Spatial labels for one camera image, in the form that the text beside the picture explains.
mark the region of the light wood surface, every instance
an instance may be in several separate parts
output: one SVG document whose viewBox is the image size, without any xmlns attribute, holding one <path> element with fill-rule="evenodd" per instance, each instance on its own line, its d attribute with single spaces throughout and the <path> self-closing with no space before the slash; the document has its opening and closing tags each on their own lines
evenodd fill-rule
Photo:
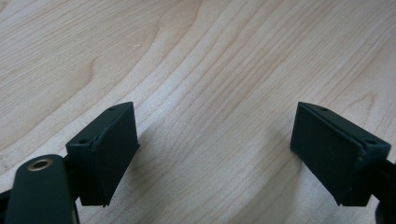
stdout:
<svg viewBox="0 0 396 224">
<path fill-rule="evenodd" d="M 396 145 L 395 71 L 393 0 L 3 0 L 0 190 L 133 101 L 141 148 L 82 223 L 375 223 L 376 198 L 338 207 L 290 135 L 303 101 Z"/>
</svg>

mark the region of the wood grain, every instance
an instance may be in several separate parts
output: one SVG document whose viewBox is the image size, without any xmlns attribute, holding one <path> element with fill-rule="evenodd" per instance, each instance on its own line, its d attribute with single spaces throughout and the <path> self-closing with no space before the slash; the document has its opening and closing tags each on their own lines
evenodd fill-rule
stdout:
<svg viewBox="0 0 396 224">
<path fill-rule="evenodd" d="M 395 62 L 392 0 L 0 1 L 0 190 L 133 101 L 142 147 L 82 223 L 375 223 L 290 134 L 304 101 L 396 145 Z"/>
</svg>

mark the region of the screw hole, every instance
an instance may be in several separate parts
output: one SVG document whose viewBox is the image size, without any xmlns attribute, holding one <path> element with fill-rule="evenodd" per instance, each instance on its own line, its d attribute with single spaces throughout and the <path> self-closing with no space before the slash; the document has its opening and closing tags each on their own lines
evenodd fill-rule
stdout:
<svg viewBox="0 0 396 224">
<path fill-rule="evenodd" d="M 371 144 L 371 145 L 375 145 L 375 144 L 376 144 L 376 141 L 370 140 L 370 139 L 367 139 L 366 142 L 367 142 L 368 144 Z"/>
<path fill-rule="evenodd" d="M 83 138 L 83 139 L 79 140 L 79 143 L 80 143 L 80 144 L 86 144 L 86 143 L 88 143 L 89 141 L 90 141 L 90 139 Z"/>
<path fill-rule="evenodd" d="M 29 171 L 40 171 L 44 170 L 52 164 L 51 159 L 44 159 L 39 161 L 34 161 L 30 163 L 29 167 L 27 168 Z"/>
</svg>

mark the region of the wooden table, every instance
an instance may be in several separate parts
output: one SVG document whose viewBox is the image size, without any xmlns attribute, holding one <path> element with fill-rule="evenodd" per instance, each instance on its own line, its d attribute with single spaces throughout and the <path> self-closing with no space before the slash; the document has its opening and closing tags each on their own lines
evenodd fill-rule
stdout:
<svg viewBox="0 0 396 224">
<path fill-rule="evenodd" d="M 133 101 L 141 148 L 82 223 L 375 223 L 290 135 L 303 101 L 396 145 L 395 71 L 393 0 L 1 1 L 0 191 Z"/>
</svg>

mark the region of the metal ring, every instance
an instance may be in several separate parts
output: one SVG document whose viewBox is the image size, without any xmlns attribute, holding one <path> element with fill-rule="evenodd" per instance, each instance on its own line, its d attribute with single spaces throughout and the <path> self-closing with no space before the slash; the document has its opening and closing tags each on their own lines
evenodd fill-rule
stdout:
<svg viewBox="0 0 396 224">
<path fill-rule="evenodd" d="M 52 165 L 52 159 L 41 159 L 29 164 L 27 168 L 29 171 L 40 171 Z"/>
</svg>

